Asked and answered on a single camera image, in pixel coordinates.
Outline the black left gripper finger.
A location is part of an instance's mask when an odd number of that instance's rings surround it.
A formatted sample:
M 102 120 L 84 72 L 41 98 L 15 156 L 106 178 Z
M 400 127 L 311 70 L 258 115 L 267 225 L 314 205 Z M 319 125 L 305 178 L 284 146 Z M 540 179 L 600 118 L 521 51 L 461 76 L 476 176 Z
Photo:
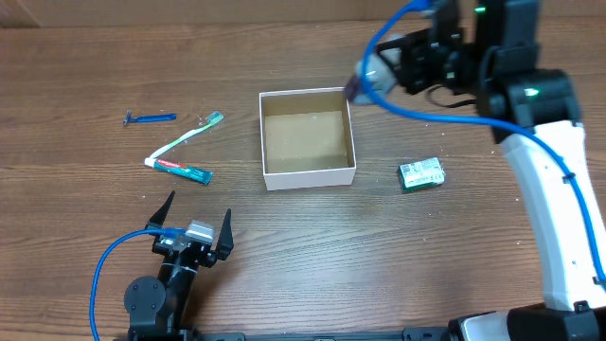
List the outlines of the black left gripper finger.
M 224 215 L 222 228 L 215 248 L 218 260 L 227 260 L 234 248 L 231 216 L 232 210 L 229 208 Z
M 175 191 L 173 190 L 165 203 L 160 206 L 148 219 L 145 228 L 146 229 L 162 229 L 163 224 L 168 216 L 170 206 L 172 204 L 173 198 L 175 195 Z

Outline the green red toothpaste tube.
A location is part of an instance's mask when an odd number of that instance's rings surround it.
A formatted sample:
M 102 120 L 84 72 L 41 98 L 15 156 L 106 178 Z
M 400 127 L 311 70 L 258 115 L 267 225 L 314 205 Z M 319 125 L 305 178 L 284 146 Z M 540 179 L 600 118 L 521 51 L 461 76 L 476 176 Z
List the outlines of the green red toothpaste tube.
M 158 171 L 187 178 L 203 185 L 208 185 L 213 177 L 212 171 L 201 170 L 158 158 L 148 157 L 144 160 L 144 165 Z

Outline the green white soap bar pack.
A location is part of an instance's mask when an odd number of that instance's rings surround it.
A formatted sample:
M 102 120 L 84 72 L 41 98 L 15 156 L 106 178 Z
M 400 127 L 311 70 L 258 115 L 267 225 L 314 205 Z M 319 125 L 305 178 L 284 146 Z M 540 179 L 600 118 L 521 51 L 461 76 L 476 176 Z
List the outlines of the green white soap bar pack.
M 446 180 L 446 173 L 437 157 L 400 165 L 398 175 L 404 191 L 437 187 Z

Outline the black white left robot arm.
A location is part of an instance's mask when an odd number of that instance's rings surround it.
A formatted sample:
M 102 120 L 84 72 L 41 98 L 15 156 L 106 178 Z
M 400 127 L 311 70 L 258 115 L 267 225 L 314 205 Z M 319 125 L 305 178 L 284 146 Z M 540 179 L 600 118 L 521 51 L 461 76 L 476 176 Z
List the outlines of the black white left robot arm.
M 137 278 L 125 291 L 129 340 L 202 340 L 195 328 L 184 324 L 194 279 L 199 268 L 226 260 L 234 248 L 231 210 L 225 212 L 218 236 L 213 226 L 200 221 L 170 234 L 163 224 L 173 197 L 171 194 L 145 226 L 154 236 L 152 253 L 162 256 L 163 261 L 157 276 Z

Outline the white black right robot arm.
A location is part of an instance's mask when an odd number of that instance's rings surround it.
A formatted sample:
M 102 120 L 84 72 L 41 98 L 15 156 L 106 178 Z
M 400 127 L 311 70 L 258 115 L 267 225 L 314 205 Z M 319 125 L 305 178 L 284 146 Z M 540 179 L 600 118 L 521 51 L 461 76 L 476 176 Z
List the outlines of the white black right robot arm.
M 432 24 L 368 51 L 400 53 L 388 70 L 410 94 L 442 85 L 475 99 L 472 124 L 491 128 L 524 196 L 543 276 L 543 301 L 408 328 L 407 340 L 601 340 L 605 336 L 605 226 L 589 176 L 572 82 L 539 66 L 536 1 L 481 1 L 465 42 L 455 1 L 413 1 Z

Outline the blue disposable razor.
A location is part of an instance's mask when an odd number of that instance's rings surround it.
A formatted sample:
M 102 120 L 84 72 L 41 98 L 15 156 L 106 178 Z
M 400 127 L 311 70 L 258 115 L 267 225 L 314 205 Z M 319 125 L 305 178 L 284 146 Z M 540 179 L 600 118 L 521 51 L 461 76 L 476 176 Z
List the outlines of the blue disposable razor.
M 163 115 L 152 115 L 152 116 L 139 116 L 135 117 L 132 110 L 128 110 L 123 119 L 123 125 L 127 126 L 134 123 L 154 123 L 163 121 L 173 121 L 177 118 L 176 114 L 163 114 Z

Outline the white green toothbrush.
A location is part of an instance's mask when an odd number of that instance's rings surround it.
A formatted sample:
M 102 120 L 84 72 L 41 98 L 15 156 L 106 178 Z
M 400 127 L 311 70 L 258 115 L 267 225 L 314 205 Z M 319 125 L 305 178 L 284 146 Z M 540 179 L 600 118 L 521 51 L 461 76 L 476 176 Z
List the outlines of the white green toothbrush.
M 224 120 L 224 115 L 219 112 L 219 111 L 215 111 L 213 113 L 211 113 L 207 118 L 206 118 L 206 122 L 205 124 L 203 124 L 200 128 L 197 129 L 193 129 L 190 130 L 186 133 L 184 133 L 183 135 L 181 135 L 179 138 L 177 138 L 176 140 L 170 142 L 169 144 L 159 148 L 158 150 L 156 150 L 155 152 L 153 152 L 150 155 L 150 158 L 158 158 L 159 156 L 161 156 L 162 154 L 168 152 L 169 150 L 171 150 L 172 148 L 176 147 L 177 145 L 181 144 L 182 142 L 185 142 L 186 140 L 188 140 L 189 138 L 201 134 L 203 132 L 205 132 L 206 130 L 213 128 L 215 126 L 217 126 L 219 123 L 221 123 Z

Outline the white cardboard box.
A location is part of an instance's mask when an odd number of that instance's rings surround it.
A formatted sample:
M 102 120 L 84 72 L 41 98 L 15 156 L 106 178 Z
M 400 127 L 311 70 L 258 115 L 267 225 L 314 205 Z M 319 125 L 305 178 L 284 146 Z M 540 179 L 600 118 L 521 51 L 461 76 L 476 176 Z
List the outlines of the white cardboard box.
M 269 191 L 352 184 L 356 149 L 342 87 L 261 92 L 258 115 Z

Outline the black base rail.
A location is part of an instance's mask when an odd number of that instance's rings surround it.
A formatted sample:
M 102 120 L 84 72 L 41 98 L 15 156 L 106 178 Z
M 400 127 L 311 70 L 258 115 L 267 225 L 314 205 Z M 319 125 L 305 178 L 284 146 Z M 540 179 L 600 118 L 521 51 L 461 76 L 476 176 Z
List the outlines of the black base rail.
M 392 332 L 320 332 L 245 334 L 243 332 L 194 332 L 195 340 L 203 341 L 451 341 L 446 327 L 409 327 Z

